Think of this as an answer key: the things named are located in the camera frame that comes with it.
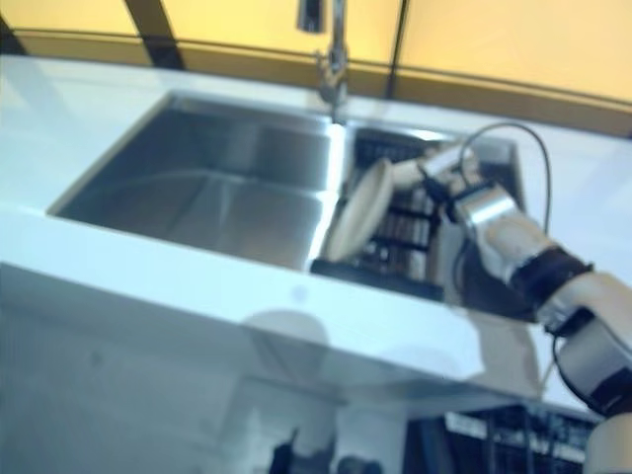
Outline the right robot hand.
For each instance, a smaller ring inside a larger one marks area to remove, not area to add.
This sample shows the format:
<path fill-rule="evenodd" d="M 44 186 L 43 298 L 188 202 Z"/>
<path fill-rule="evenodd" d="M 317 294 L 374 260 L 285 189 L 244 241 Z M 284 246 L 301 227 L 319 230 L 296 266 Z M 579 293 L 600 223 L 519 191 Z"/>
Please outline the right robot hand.
<path fill-rule="evenodd" d="M 408 191 L 416 186 L 438 182 L 455 196 L 483 182 L 480 161 L 471 147 L 447 145 L 417 158 L 392 166 L 394 190 Z"/>

